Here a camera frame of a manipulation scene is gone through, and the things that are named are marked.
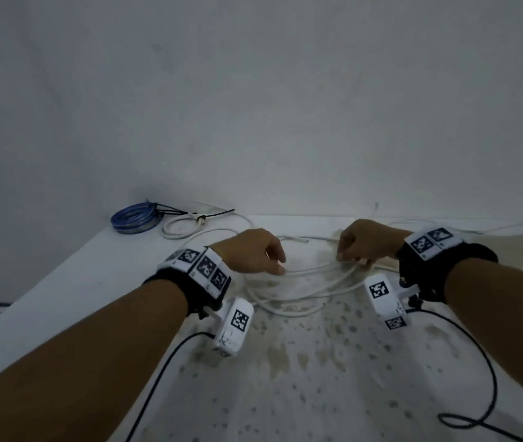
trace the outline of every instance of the blue cable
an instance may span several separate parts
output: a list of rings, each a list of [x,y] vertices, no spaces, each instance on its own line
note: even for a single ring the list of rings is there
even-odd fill
[[[186,212],[166,206],[169,209],[158,209],[159,203],[152,203],[149,200],[143,203],[133,204],[125,209],[119,210],[110,217],[112,227],[120,234],[139,234],[148,231],[163,219],[165,214],[182,215]]]

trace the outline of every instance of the black wrist strap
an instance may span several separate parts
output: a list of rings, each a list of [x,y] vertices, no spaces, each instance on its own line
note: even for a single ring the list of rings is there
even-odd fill
[[[184,293],[186,301],[188,302],[188,315],[191,313],[198,313],[200,319],[208,316],[204,312],[204,307],[210,307],[212,310],[219,310],[223,306],[223,296],[218,299],[211,297],[203,287],[192,280],[192,278],[181,271],[173,268],[163,268],[149,277],[143,284],[154,281],[156,279],[163,279],[171,281],[178,286]]]
[[[446,303],[444,286],[449,272],[458,262],[471,258],[498,262],[492,250],[478,243],[460,243],[427,261],[405,243],[397,253],[400,284],[405,288],[417,284],[420,299]]]

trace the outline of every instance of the forearm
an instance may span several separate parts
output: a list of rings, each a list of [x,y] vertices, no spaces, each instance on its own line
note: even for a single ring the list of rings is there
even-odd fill
[[[463,260],[448,275],[445,296],[476,339],[523,386],[523,271]]]
[[[105,441],[187,314],[181,290],[152,281],[0,373],[0,441]]]

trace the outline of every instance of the white table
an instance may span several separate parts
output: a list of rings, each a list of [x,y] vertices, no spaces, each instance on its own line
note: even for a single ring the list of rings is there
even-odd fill
[[[252,219],[275,234],[321,236],[353,220]],[[485,229],[502,223],[452,224]],[[245,229],[247,224],[224,217],[209,226]],[[104,229],[0,315],[0,371],[152,274],[181,245],[164,240],[159,228],[136,236]],[[216,231],[197,242],[206,245],[229,235]],[[287,246],[289,264],[313,266],[332,255],[322,243]],[[209,352],[204,337],[190,341],[170,364],[134,440],[506,440],[481,428],[450,430],[436,419],[440,411],[478,417],[486,409],[491,380],[476,348],[449,324],[425,314],[414,315],[411,327],[390,332],[364,295],[359,290],[335,297],[304,318],[259,311],[244,348],[231,359]],[[436,310],[451,316],[445,306]],[[191,316],[171,348],[213,323]],[[523,388],[499,367],[497,374],[497,409],[488,422],[523,437]],[[124,440],[153,381],[110,440]]]

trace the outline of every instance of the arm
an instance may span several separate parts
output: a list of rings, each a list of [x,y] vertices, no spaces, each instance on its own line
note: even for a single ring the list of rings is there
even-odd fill
[[[338,260],[394,257],[410,234],[357,220],[342,233]],[[523,271],[466,259],[446,278],[445,296],[476,339],[523,386]]]
[[[280,241],[266,230],[212,246],[233,270],[283,273]],[[0,441],[107,440],[187,310],[174,283],[151,281],[16,361],[0,373]]]

